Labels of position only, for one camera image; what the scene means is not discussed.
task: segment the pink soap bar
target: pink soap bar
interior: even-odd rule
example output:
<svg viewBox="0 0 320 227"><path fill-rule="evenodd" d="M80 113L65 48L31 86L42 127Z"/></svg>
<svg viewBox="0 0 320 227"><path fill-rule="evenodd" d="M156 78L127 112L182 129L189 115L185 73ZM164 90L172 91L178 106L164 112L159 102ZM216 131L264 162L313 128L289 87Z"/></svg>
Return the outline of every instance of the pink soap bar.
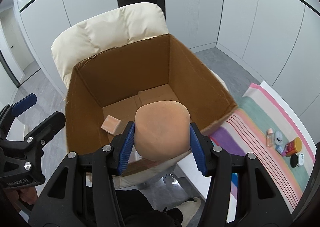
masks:
<svg viewBox="0 0 320 227"><path fill-rule="evenodd" d="M121 120L112 117L111 115L108 115L104 122L102 123L101 128L105 130L106 132L113 135L116 132L117 127L119 126Z"/></svg>

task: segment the cardboard box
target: cardboard box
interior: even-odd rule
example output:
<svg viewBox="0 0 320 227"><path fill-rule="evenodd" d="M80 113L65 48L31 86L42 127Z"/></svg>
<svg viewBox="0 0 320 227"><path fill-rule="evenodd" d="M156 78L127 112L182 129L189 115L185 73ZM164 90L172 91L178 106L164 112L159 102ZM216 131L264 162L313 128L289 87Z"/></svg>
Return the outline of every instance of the cardboard box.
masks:
<svg viewBox="0 0 320 227"><path fill-rule="evenodd" d="M100 127L108 115L122 123L121 133L142 105L181 102L203 134L214 132L236 103L211 71L170 34L112 48L74 66L66 103L69 151L95 152L113 136ZM143 159L126 174L155 166Z"/></svg>

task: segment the orange lid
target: orange lid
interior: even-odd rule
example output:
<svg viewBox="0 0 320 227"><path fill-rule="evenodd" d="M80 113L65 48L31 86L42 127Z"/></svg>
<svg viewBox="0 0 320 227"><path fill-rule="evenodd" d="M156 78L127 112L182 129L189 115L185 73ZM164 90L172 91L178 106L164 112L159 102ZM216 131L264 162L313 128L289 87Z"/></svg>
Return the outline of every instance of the orange lid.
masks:
<svg viewBox="0 0 320 227"><path fill-rule="evenodd" d="M302 141L299 137L296 137L294 140L293 140L293 143L294 143L294 149L296 150L296 152L300 152L302 150Z"/></svg>

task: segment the colorful striped tablecloth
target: colorful striped tablecloth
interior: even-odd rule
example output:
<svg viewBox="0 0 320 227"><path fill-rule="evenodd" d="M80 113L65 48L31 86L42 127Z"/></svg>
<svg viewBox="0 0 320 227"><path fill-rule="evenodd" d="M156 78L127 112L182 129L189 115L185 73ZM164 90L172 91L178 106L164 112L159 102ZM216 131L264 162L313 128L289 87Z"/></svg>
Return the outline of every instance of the colorful striped tablecloth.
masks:
<svg viewBox="0 0 320 227"><path fill-rule="evenodd" d="M274 148L266 147L266 132L281 131L286 145L295 137L303 143L304 165L290 166L290 157L282 157ZM296 124L279 103L261 86L251 84L239 108L210 136L215 145L231 154L257 155L280 190L290 212L294 210L306 188L315 162L315 155ZM232 176L231 194L237 197L237 175Z"/></svg>

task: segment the hand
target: hand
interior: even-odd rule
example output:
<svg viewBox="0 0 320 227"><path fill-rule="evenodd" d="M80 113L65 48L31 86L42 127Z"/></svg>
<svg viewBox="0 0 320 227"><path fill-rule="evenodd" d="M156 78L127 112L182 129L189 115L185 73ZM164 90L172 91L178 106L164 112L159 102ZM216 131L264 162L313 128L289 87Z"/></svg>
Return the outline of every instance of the hand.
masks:
<svg viewBox="0 0 320 227"><path fill-rule="evenodd" d="M27 202L29 205L34 204L38 199L38 194L35 187L20 189L20 198L22 201ZM20 208L16 204L19 199L19 194L17 190L4 190L9 201L12 203L13 207L19 212Z"/></svg>

